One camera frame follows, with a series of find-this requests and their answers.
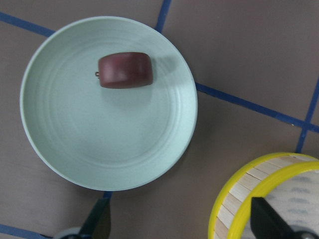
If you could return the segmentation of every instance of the red object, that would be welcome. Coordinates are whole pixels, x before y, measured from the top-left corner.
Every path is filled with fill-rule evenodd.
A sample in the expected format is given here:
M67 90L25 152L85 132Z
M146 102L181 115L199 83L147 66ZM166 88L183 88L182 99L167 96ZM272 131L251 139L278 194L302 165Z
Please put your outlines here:
M106 88L135 88L153 83L150 57L141 52L115 53L99 60L100 85Z

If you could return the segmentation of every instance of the plate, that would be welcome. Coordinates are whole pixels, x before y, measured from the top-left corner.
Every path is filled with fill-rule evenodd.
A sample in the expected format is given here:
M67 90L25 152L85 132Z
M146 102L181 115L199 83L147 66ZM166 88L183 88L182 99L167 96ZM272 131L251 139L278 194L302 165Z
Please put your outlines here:
M117 52L148 54L153 84L100 87L98 60ZM195 128L197 93L187 63L163 35L100 16L60 29L39 47L23 77L20 111L32 147L54 172L118 191L155 180L180 159Z

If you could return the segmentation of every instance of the wooden slat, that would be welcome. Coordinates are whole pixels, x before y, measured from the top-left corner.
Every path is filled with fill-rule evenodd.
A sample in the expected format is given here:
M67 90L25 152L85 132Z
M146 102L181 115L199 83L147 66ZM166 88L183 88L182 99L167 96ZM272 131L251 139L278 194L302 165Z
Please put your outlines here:
M300 162L300 160L296 159L296 158L292 158L292 157L279 157L279 158L270 159L267 162L269 162L277 167L284 168L284 167L292 165L296 162Z
M231 223L233 222L233 219L234 219L234 215L231 214L231 212L227 208L225 208L223 205L221 205L217 217L228 229L230 228Z
M237 182L229 192L240 202L243 202L250 193L250 190Z
M215 233L220 239L227 239L228 229L218 218L216 219Z
M241 202L235 198L232 194L228 194L223 202L225 208L227 208L233 215L238 211Z
M216 232L214 232L214 237L213 237L213 239L220 239L220 237L217 235Z
M317 159L315 158L310 158L306 155L292 155L292 157L294 158L297 158L297 159L300 159L302 161L318 161Z
M264 173L257 168L252 168L249 171L247 171L248 174L252 175L255 178L258 178L259 180L264 180L267 178L269 175L267 173Z
M238 182L251 191L261 182L261 180L251 176L248 173L245 173L245 175L241 177Z
M264 173L267 173L267 174L272 174L280 169L280 167L277 167L277 166L275 166L271 163L268 163L268 162L263 162L263 163L255 166L255 168L257 168L258 170L260 170Z

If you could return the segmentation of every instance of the tile floor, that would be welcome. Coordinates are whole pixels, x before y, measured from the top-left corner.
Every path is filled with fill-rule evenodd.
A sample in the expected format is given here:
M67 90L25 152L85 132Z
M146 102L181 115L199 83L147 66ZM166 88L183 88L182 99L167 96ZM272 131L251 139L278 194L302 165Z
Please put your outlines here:
M155 27L161 0L1 0L0 12L58 30L116 15ZM305 120L319 76L319 2L172 0L162 34L197 83ZM52 172L20 119L24 70L46 37L0 21L0 224L53 236L79 226L103 192ZM319 107L311 120L319 125ZM206 238L214 200L245 163L294 152L301 128L198 91L198 120L178 163L142 187L113 193L110 239ZM319 158L319 134L302 153ZM0 234L3 239L16 237Z

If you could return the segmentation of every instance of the ceramic plate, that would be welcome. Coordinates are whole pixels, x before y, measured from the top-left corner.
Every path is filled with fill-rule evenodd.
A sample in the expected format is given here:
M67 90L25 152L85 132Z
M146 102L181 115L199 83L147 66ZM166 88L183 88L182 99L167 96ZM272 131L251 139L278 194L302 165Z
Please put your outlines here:
M154 82L107 89L99 58L144 52ZM93 17L49 37L24 74L20 109L27 137L56 173L83 187L116 191L169 170L192 137L197 94L178 50L152 28L121 17Z

